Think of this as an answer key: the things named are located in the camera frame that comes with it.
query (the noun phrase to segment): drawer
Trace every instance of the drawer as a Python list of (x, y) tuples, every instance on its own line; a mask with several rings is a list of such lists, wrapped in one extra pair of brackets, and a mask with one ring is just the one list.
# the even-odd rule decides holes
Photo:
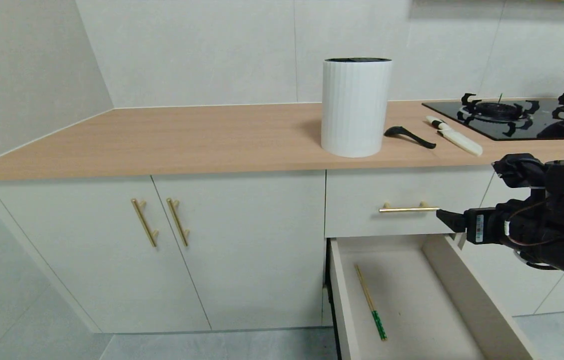
[[(381, 341), (354, 265), (387, 341)], [(537, 359), (446, 235), (332, 239), (327, 286), (342, 359)]]
[[(479, 207), (492, 175), (490, 166), (328, 170), (326, 237), (448, 233), (434, 208)], [(433, 209), (379, 212), (385, 203), (416, 208), (421, 202)]]

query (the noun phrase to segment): robotic arm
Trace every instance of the robotic arm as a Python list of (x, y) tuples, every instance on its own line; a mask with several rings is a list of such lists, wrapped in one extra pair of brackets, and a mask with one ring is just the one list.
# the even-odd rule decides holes
[(508, 246), (533, 268), (564, 271), (564, 160), (543, 164), (515, 153), (493, 167), (508, 187), (531, 188), (531, 196), (464, 214), (437, 210), (437, 217), (473, 244)]

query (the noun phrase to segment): kitchen counter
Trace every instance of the kitchen counter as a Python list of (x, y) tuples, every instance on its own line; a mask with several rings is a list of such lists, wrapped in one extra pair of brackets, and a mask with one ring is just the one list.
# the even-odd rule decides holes
[(390, 102), (385, 128), (405, 126), (437, 148), (385, 137), (376, 155), (350, 159), (320, 147), (319, 103), (113, 109), (0, 156), (0, 180), (474, 166), (509, 153), (564, 158), (564, 140), (493, 141), (449, 120), (482, 145), (476, 157), (437, 135), (427, 115), (444, 119), (421, 101)]

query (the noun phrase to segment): black glass stovetop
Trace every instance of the black glass stovetop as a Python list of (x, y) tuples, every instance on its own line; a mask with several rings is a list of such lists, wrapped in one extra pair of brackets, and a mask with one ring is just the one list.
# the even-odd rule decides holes
[(564, 95), (537, 100), (425, 102), (423, 105), (495, 141), (564, 139)]

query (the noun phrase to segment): black ladle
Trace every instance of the black ladle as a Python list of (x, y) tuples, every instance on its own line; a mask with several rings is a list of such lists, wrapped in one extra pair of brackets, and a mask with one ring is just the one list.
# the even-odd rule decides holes
[(409, 130), (406, 130), (403, 126), (392, 126), (384, 133), (385, 137), (394, 137), (396, 135), (406, 135), (407, 137), (410, 137), (414, 141), (417, 141), (419, 145), (427, 149), (434, 149), (435, 146), (437, 146), (436, 143), (428, 142), (425, 139), (422, 139)]

